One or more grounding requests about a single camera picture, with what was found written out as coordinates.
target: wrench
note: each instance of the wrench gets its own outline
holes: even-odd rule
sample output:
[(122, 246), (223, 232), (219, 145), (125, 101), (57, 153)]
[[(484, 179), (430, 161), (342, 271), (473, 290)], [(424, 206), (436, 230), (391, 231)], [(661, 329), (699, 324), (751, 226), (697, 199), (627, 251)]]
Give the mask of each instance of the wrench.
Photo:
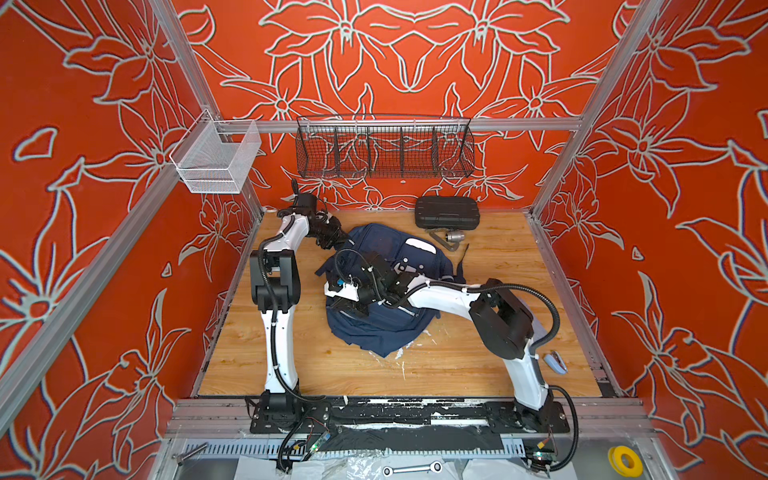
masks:
[(409, 472), (440, 473), (442, 472), (442, 463), (432, 462), (429, 465), (420, 465), (418, 467), (402, 467), (402, 468), (384, 467), (382, 468), (382, 473), (384, 474), (385, 477), (391, 477), (395, 473), (409, 473)]

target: orange wall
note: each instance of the orange wall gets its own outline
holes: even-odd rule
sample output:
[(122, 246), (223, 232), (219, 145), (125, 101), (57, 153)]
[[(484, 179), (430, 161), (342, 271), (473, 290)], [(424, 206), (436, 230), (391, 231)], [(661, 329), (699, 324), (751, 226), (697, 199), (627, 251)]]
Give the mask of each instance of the orange wall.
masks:
[[(200, 113), (146, 0), (2, 5), (0, 373)], [(241, 195), (177, 184), (0, 439), (0, 477), (146, 475), (252, 225)]]
[(668, 2), (543, 219), (685, 479), (768, 475), (767, 25)]
[[(291, 120), (370, 111), (578, 116), (637, 2), (174, 4), (225, 118)], [(412, 207), (431, 192), (473, 197), (486, 208), (527, 207), (568, 134), (506, 136), (515, 138), (476, 138), (478, 170), (467, 179), (300, 183), (338, 208)], [(280, 207), (296, 175), (294, 140), (263, 137), (266, 155), (250, 179), (263, 204)]]

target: wooden table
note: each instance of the wooden table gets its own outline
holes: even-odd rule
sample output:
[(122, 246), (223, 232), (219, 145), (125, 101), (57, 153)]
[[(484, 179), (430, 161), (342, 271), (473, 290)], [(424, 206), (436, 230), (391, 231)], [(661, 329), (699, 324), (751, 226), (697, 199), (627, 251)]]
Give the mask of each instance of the wooden table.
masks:
[[(413, 212), (333, 212), (346, 231), (375, 221), (432, 240), (413, 222)], [(264, 217), (253, 248), (277, 232), (275, 214)], [(557, 350), (569, 373), (559, 376), (543, 361), (548, 382), (564, 387), (572, 396), (600, 396), (597, 383), (562, 309), (551, 278), (538, 252), (528, 224), (520, 213), (484, 212), (480, 226), (466, 232), (467, 240), (456, 252), (446, 252), (454, 267), (470, 244), (464, 261), (468, 283), (489, 277), (522, 283), (543, 292), (558, 306), (562, 318), (557, 337), (540, 350)], [(326, 321), (323, 284), (314, 272), (332, 250), (322, 250), (314, 239), (305, 239), (296, 252), (301, 277), (301, 300), (293, 321), (296, 371), (301, 390), (308, 395), (417, 395), (513, 396), (514, 390), (501, 359), (482, 344), (474, 325), (459, 316), (443, 313), (409, 347), (381, 358), (347, 345), (335, 337)], [(516, 292), (546, 328), (547, 308), (535, 297)], [(250, 298), (250, 271), (246, 267), (223, 326), (201, 395), (253, 395), (263, 391), (266, 378), (266, 340), (263, 324)]]

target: wire basket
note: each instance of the wire basket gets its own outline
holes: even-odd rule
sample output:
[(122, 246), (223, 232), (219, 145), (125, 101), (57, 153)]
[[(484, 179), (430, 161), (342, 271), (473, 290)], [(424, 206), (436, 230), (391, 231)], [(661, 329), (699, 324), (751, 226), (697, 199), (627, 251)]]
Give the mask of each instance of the wire basket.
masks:
[(193, 194), (238, 194), (261, 147), (256, 122), (243, 135), (226, 135), (223, 122), (203, 111), (170, 154)]
[(305, 178), (468, 177), (469, 118), (400, 114), (298, 117), (296, 169)]

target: yellow ring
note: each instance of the yellow ring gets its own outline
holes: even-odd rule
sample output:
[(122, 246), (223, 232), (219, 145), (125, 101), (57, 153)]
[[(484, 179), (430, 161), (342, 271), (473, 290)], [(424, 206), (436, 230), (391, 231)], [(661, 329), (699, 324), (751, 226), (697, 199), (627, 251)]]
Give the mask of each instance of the yellow ring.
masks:
[(643, 475), (643, 462), (629, 447), (622, 445), (608, 450), (608, 461), (619, 475), (633, 478)]

